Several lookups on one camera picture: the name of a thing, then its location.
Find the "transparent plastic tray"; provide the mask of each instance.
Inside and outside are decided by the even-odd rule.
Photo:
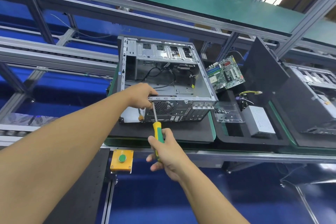
[[[214,106],[217,122],[221,123],[244,123],[245,120],[240,115],[239,107],[231,102],[217,102]]]

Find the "screwdriver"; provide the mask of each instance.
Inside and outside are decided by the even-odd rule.
[[[165,141],[163,141],[163,136],[162,136],[162,132],[161,132],[161,122],[158,121],[158,117],[156,116],[154,102],[152,102],[152,105],[153,105],[153,113],[154,113],[154,118],[155,118],[155,122],[153,123],[154,136],[155,136],[156,140],[158,140],[161,143],[164,143]],[[155,155],[156,155],[157,160],[160,161],[159,154],[158,154],[157,150],[155,150]]]

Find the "green circuit board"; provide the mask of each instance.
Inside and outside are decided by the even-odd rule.
[[[215,92],[220,92],[245,82],[233,56],[210,65],[206,71]]]

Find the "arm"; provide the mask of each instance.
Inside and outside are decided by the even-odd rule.
[[[78,180],[128,107],[151,108],[140,83],[39,128],[0,151],[3,223],[42,223]]]
[[[150,136],[150,145],[157,150],[161,162],[151,166],[152,171],[164,168],[167,175],[178,181],[200,224],[248,224],[249,222],[231,205],[217,187],[187,157],[169,128],[163,129],[165,143]],[[151,154],[147,161],[155,159]]]

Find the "forearm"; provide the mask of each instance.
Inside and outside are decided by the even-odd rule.
[[[193,163],[181,174],[180,184],[200,224],[244,224],[248,221]]]
[[[91,162],[127,106],[122,93],[114,94],[2,150],[0,216],[8,218],[4,223],[43,222]]]

